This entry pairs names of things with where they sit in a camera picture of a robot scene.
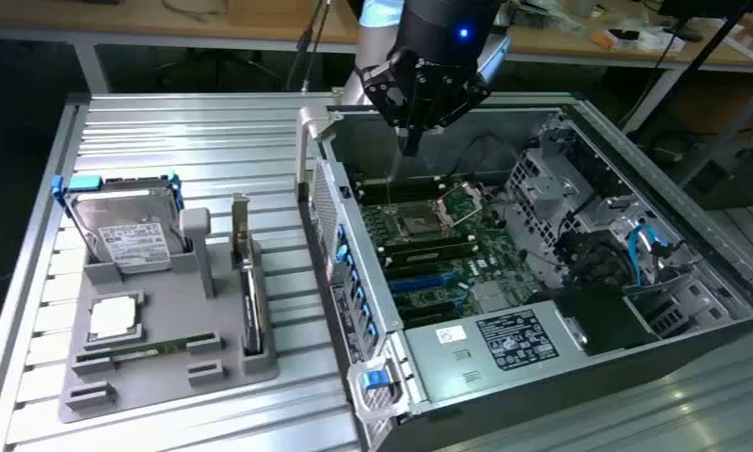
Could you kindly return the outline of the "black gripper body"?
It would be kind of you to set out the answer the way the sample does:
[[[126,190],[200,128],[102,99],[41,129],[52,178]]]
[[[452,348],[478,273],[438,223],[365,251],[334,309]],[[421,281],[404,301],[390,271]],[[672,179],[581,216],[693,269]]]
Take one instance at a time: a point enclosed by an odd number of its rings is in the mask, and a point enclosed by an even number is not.
[[[480,73],[500,1],[405,1],[394,43],[394,78],[416,77],[418,60]]]

